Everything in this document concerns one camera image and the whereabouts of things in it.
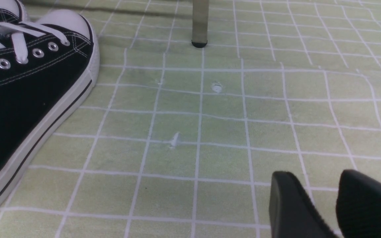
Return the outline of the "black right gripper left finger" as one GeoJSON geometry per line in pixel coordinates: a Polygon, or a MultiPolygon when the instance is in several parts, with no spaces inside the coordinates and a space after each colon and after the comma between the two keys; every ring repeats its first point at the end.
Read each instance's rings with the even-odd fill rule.
{"type": "Polygon", "coordinates": [[[272,238],[337,238],[291,172],[272,173],[269,218],[272,238]]]}

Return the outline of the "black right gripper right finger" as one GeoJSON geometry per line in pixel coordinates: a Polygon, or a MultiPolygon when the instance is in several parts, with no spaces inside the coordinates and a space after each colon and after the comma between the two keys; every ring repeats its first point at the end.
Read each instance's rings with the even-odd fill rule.
{"type": "Polygon", "coordinates": [[[345,169],[340,176],[336,214],[345,238],[381,238],[381,183],[345,169]]]}

